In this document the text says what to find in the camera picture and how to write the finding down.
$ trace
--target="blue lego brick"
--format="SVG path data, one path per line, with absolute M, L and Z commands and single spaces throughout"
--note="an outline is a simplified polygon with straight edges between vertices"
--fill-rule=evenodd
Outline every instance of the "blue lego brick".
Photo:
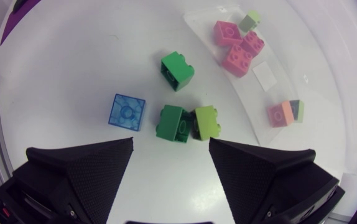
M 145 107 L 145 100 L 116 94 L 108 124 L 140 131 Z

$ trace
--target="small lego brick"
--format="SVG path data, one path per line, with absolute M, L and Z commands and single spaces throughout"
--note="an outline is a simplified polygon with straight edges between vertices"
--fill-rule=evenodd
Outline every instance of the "small lego brick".
M 296 123 L 303 123 L 304 117 L 304 102 L 301 100 L 291 100 L 290 106 L 292 108 L 293 117 Z
M 174 91 L 179 91 L 187 85 L 195 73 L 193 67 L 185 62 L 185 57 L 177 52 L 162 58 L 160 72 Z
M 232 22 L 217 21 L 215 27 L 215 42 L 219 46 L 240 44 L 242 42 L 238 26 Z
M 195 115 L 193 129 L 195 139 L 204 141 L 219 136 L 221 127 L 216 121 L 218 112 L 213 106 L 196 108 L 192 113 Z
M 160 112 L 156 136 L 162 139 L 186 143 L 192 129 L 193 116 L 179 106 L 165 105 Z
M 285 127 L 295 121 L 289 100 L 268 108 L 267 112 L 273 128 Z
M 249 32 L 257 27 L 260 23 L 260 15 L 255 10 L 250 10 L 248 15 L 239 23 L 238 27 L 243 32 Z
M 116 94 L 108 124 L 140 131 L 145 107 L 145 100 Z
M 222 66 L 233 75 L 243 77 L 249 70 L 252 58 L 252 55 L 239 45 L 233 45 L 223 60 Z
M 256 57 L 263 49 L 264 41 L 255 32 L 251 31 L 243 38 L 241 47 L 253 57 Z

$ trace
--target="transparent plastic sheet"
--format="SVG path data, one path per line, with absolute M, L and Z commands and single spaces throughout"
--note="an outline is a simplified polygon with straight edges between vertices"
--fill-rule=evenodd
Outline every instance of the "transparent plastic sheet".
M 183 18 L 206 45 L 216 62 L 221 64 L 230 48 L 215 44 L 213 26 L 216 21 L 239 24 L 245 16 L 246 13 L 239 6 L 228 6 L 189 12 Z M 254 31 L 264 40 L 262 33 L 257 28 Z M 271 127 L 267 108 L 285 100 L 297 100 L 299 98 L 277 56 L 268 42 L 264 42 L 264 48 L 253 59 L 249 72 L 244 77 L 238 78 L 227 72 L 223 67 L 221 68 L 241 99 L 261 146 L 267 146 L 283 129 Z

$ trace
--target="lime green lego brick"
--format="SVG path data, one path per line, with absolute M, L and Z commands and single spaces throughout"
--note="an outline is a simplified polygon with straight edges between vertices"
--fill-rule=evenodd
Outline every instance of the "lime green lego brick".
M 248 15 L 239 23 L 238 27 L 243 32 L 249 32 L 257 27 L 260 23 L 260 15 L 255 10 L 250 10 Z
M 177 52 L 173 52 L 162 59 L 160 72 L 174 91 L 179 91 L 185 87 L 195 73 L 193 67 L 185 62 L 185 57 Z
M 165 105 L 160 112 L 156 136 L 162 139 L 186 143 L 192 129 L 193 117 L 179 106 Z
M 302 123 L 304 118 L 304 102 L 301 100 L 291 100 L 290 106 L 292 107 L 295 122 Z
M 196 108 L 193 113 L 195 114 L 194 138 L 204 141 L 219 136 L 221 127 L 216 120 L 218 112 L 213 106 Z
M 297 120 L 295 122 L 303 123 L 303 118 L 304 118 L 304 102 L 299 100 L 299 112 L 297 115 Z

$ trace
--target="light pink lego brick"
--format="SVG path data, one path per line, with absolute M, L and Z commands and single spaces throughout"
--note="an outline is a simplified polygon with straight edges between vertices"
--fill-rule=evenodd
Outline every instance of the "light pink lego brick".
M 273 128 L 285 127 L 295 121 L 289 100 L 268 108 L 267 112 Z
M 243 38 L 241 47 L 256 57 L 264 47 L 264 41 L 260 39 L 257 34 L 253 31 L 248 32 Z
M 235 44 L 223 60 L 223 67 L 233 75 L 243 77 L 249 70 L 252 58 L 249 52 Z
M 215 28 L 215 41 L 219 46 L 240 44 L 242 42 L 238 26 L 232 22 L 217 21 Z

